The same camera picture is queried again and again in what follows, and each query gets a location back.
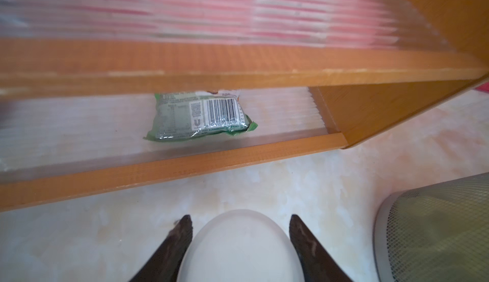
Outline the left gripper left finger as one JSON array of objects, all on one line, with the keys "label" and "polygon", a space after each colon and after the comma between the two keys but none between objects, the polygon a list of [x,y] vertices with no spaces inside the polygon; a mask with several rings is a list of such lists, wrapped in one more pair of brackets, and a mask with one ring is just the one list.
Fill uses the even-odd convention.
[{"label": "left gripper left finger", "polygon": [[184,215],[169,231],[145,265],[130,279],[138,281],[176,281],[183,258],[193,239],[190,215]]}]

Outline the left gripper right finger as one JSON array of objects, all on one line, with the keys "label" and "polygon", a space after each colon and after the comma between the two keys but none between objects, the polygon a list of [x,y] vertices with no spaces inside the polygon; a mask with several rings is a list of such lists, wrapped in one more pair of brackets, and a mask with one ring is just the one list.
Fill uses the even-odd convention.
[{"label": "left gripper right finger", "polygon": [[301,262],[305,281],[353,281],[337,265],[299,215],[291,216],[289,236]]}]

